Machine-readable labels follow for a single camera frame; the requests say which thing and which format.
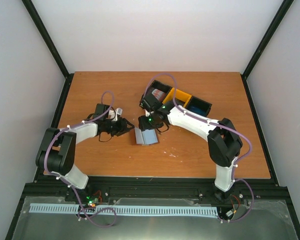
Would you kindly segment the right electronics connector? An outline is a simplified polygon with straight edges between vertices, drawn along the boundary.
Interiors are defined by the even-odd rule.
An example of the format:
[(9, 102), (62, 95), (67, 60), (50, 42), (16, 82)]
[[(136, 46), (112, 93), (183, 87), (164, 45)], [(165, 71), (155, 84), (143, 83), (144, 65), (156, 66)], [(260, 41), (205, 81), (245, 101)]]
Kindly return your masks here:
[(228, 210), (225, 214), (225, 216), (228, 219), (231, 219), (235, 216), (235, 214), (237, 213), (239, 207), (241, 206), (241, 200), (240, 200), (239, 197), (232, 194), (231, 197), (230, 197), (230, 203), (231, 203), (231, 209)]

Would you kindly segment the black bin with red cards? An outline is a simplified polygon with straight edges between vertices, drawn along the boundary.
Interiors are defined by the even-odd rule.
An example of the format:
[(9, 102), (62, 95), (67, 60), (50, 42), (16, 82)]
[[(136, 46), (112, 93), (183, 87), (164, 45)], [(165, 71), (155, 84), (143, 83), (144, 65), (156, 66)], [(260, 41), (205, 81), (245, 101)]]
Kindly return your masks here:
[(163, 105), (164, 99), (171, 90), (170, 85), (154, 80), (147, 88), (146, 93), (141, 96), (139, 106), (148, 112), (154, 112)]

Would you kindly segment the brown leather card holder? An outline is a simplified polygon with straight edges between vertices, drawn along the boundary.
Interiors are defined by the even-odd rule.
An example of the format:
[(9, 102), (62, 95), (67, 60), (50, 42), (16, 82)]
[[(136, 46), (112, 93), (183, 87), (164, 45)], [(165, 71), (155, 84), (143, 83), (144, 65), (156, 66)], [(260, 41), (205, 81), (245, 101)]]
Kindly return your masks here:
[(150, 146), (159, 143), (158, 135), (154, 129), (146, 129), (141, 131), (136, 127), (134, 132), (137, 145)]

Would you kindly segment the red white card stack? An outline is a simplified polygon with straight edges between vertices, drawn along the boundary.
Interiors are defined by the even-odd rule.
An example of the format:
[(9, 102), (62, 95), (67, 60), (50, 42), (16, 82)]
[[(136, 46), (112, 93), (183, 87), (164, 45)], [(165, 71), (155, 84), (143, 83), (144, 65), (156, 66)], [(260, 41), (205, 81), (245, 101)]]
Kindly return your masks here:
[(151, 94), (152, 94), (159, 102), (162, 102), (162, 101), (165, 99), (166, 95), (167, 95), (166, 92), (164, 92), (164, 91), (162, 91), (162, 90), (159, 90), (159, 89), (157, 89), (157, 88), (155, 88), (155, 89), (151, 92)]

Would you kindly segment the yellow card bin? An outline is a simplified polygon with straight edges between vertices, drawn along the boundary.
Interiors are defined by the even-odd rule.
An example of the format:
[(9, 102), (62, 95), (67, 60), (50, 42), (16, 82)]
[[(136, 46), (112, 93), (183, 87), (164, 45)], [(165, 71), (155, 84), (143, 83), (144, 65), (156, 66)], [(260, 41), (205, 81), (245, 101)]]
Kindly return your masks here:
[[(164, 98), (164, 100), (162, 101), (163, 104), (168, 103), (169, 101), (173, 100), (173, 96), (175, 93), (175, 88), (173, 87), (168, 94), (166, 95), (166, 97)], [(177, 89), (176, 93), (175, 93), (175, 102), (177, 105), (181, 105), (182, 107), (186, 107), (187, 104), (189, 103), (189, 101), (191, 100), (192, 95), (189, 93), (186, 93), (182, 90)]]

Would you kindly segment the blue card stack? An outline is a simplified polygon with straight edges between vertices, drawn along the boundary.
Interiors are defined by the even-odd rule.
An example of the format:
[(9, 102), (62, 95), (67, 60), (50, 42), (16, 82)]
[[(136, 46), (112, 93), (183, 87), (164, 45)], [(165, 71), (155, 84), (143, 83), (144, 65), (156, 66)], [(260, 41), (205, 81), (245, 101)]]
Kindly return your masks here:
[(207, 116), (207, 115), (206, 115), (206, 112), (205, 112), (203, 109), (201, 109), (201, 108), (199, 108), (199, 107), (197, 107), (197, 106), (192, 105), (192, 106), (189, 107), (189, 110), (190, 110), (191, 112), (195, 113), (195, 114), (200, 115), (200, 116), (203, 116), (203, 117), (206, 117), (206, 116)]

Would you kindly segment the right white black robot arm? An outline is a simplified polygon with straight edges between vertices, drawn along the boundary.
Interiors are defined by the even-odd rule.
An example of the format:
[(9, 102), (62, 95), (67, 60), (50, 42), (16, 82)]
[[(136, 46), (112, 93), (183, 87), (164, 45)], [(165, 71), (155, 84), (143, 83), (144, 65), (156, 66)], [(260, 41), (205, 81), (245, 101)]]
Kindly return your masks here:
[(177, 126), (205, 140), (209, 156), (216, 165), (214, 195), (226, 199), (231, 195), (235, 183), (235, 168), (243, 146), (242, 140), (234, 132), (232, 122), (224, 118), (221, 121), (196, 114), (181, 105), (160, 109), (138, 118), (141, 131), (158, 130), (166, 126)]

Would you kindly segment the left electronics board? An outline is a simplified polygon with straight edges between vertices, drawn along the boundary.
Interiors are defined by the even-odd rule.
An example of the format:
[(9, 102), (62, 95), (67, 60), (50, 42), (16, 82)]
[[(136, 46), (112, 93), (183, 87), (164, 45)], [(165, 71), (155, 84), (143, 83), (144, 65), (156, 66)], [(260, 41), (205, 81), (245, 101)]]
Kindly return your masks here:
[(102, 192), (100, 190), (97, 190), (92, 195), (86, 196), (86, 200), (88, 202), (88, 206), (96, 207), (97, 205), (100, 205), (103, 202)]

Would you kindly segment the black bin with blue cards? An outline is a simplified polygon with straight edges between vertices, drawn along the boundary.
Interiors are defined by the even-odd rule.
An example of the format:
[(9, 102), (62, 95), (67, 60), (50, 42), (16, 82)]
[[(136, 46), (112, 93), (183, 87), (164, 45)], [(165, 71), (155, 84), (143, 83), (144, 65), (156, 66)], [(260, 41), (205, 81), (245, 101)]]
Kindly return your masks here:
[(190, 101), (188, 102), (188, 104), (186, 105), (186, 109), (189, 110), (190, 106), (196, 106), (198, 108), (203, 109), (206, 112), (206, 116), (208, 116), (208, 114), (210, 113), (212, 104), (210, 102), (207, 102), (205, 100), (202, 100), (196, 96), (192, 96)]

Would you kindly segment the black aluminium frame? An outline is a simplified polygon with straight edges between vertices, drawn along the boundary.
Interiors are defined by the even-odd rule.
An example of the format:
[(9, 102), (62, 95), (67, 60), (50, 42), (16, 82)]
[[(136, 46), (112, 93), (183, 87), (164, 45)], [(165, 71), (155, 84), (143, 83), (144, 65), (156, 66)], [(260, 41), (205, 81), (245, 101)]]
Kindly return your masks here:
[[(72, 86), (74, 74), (69, 73), (67, 70), (53, 40), (51, 39), (35, 5), (31, 0), (24, 0), (23, 5), (29, 13), (32, 21), (38, 29), (41, 37), (45, 44), (50, 50), (54, 60), (64, 76), (64, 85), (61, 91), (61, 95), (58, 100), (57, 107), (54, 112), (54, 116), (51, 122), (52, 127), (56, 127), (60, 122), (62, 111), (64, 109), (66, 99), (69, 95), (70, 87)], [(260, 120), (257, 115), (257, 111), (251, 96), (251, 92), (247, 83), (247, 79), (251, 74), (253, 68), (257, 64), (263, 51), (266, 49), (268, 43), (275, 34), (280, 23), (284, 19), (288, 10), (290, 9), (293, 1), (284, 0), (278, 8), (275, 16), (273, 17), (269, 27), (267, 28), (264, 36), (262, 37), (258, 47), (252, 55), (247, 67), (244, 72), (240, 75), (242, 86), (245, 90), (245, 95), (249, 103), (249, 107), (253, 116), (254, 124), (256, 126), (257, 134), (261, 143), (262, 151), (265, 156), (267, 168), (270, 173), (270, 179), (249, 179), (248, 183), (252, 187), (255, 194), (260, 193), (261, 196), (256, 196), (256, 200), (284, 200), (286, 208), (288, 210), (288, 218), (292, 222), (293, 229), (295, 231), (297, 239), (300, 240), (300, 222), (298, 220), (295, 208), (292, 203), (289, 191), (287, 187), (280, 186), (279, 181), (273, 166), (273, 161), (270, 156), (268, 146), (266, 144), (265, 136), (260, 124)], [(194, 196), (194, 190), (198, 190), (202, 193), (203, 190), (210, 190), (212, 188), (212, 180), (210, 178), (163, 178), (157, 177), (154, 182), (150, 181), (149, 177), (103, 177), (94, 176), (92, 177), (92, 183), (100, 185), (101, 187), (110, 188), (110, 198), (115, 197), (128, 197), (132, 194), (134, 197), (142, 200), (150, 199), (163, 199), (168, 197), (169, 199), (177, 198), (180, 199), (186, 194), (191, 197)], [(70, 200), (74, 199), (74, 193), (66, 190), (65, 186), (61, 183), (57, 183), (56, 180), (50, 176), (44, 176), (43, 171), (40, 169), (36, 170), (33, 182), (25, 184), (22, 191), (19, 203), (17, 205), (15, 214), (13, 216), (11, 225), (6, 235), (7, 240), (16, 239), (18, 235), (17, 229), (25, 224), (24, 214), (22, 213), (22, 207), (25, 205), (25, 200), (31, 197), (68, 197)]]

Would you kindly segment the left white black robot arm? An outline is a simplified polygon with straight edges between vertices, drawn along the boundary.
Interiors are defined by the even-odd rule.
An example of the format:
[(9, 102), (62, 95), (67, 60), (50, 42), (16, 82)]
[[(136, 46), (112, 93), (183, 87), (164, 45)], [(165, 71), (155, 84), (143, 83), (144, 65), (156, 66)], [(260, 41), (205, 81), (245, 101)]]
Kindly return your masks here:
[(102, 133), (112, 138), (133, 130), (135, 126), (122, 117), (122, 112), (121, 108), (114, 109), (110, 105), (98, 103), (94, 113), (80, 123), (65, 128), (48, 128), (36, 156), (36, 166), (63, 181), (69, 188), (76, 188), (76, 195), (82, 201), (91, 200), (94, 188), (87, 184), (89, 177), (75, 165), (76, 144)]

